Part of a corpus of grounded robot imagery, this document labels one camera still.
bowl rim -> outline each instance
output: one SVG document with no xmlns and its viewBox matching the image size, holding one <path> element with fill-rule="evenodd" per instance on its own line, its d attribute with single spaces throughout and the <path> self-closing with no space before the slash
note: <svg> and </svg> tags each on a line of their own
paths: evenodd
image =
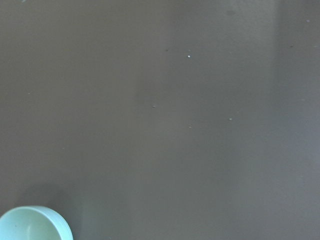
<svg viewBox="0 0 320 240">
<path fill-rule="evenodd" d="M 42 211 L 41 209 L 43 210 L 46 210 L 46 211 L 50 211 L 52 212 L 53 214 L 57 215 L 64 223 L 65 223 L 65 226 L 67 227 L 67 233 L 68 233 L 68 236 L 62 236 L 62 233 L 61 233 L 61 227 L 59 227 L 57 225 L 57 223 L 55 223 L 54 220 L 51 219 L 51 217 L 49 215 L 47 215 L 44 211 Z M 44 216 L 55 228 L 56 232 L 58 233 L 59 237 L 61 240 L 73 240 L 73 235 L 72 235 L 72 232 L 71 232 L 71 229 L 70 229 L 70 226 L 68 225 L 67 221 L 64 219 L 63 216 L 61 216 L 58 212 L 56 212 L 55 210 L 49 208 L 49 207 L 46 207 L 46 206 L 41 206 L 41 205 L 28 205 L 28 206 L 17 206 L 17 207 L 14 207 L 10 210 L 8 210 L 7 212 L 5 212 L 1 217 L 0 217 L 0 222 L 2 220 L 3 217 L 13 213 L 13 212 L 16 212 L 16 211 L 19 211 L 19 210 L 31 210 L 33 212 L 36 212 L 42 216 Z"/>
</svg>

plastic cup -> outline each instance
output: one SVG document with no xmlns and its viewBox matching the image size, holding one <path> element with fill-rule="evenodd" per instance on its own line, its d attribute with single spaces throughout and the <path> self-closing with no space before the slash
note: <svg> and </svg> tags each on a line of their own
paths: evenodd
<svg viewBox="0 0 320 240">
<path fill-rule="evenodd" d="M 0 240 L 73 240 L 66 220 L 45 206 L 20 206 L 0 218 Z"/>
</svg>

bowl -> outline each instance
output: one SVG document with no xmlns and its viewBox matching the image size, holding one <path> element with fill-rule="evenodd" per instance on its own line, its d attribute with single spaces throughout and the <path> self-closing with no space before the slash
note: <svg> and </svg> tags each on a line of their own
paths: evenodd
<svg viewBox="0 0 320 240">
<path fill-rule="evenodd" d="M 19 206 L 0 218 L 0 240 L 73 240 L 66 220 L 45 206 Z"/>
</svg>

dark spot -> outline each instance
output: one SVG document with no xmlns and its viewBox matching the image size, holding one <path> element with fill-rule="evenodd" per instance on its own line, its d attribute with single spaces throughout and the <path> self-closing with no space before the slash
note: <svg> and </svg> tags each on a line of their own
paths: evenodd
<svg viewBox="0 0 320 240">
<path fill-rule="evenodd" d="M 228 10 L 228 11 L 225 12 L 225 14 L 228 15 L 228 16 L 233 16 L 233 15 L 236 14 L 236 12 L 232 11 L 232 10 Z"/>
</svg>

gray surface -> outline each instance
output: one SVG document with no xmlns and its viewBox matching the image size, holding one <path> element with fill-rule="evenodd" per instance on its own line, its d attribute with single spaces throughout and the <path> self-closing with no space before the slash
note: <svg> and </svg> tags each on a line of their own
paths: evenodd
<svg viewBox="0 0 320 240">
<path fill-rule="evenodd" d="M 75 240 L 318 240 L 319 13 L 0 1 L 0 214 L 51 207 Z"/>
</svg>

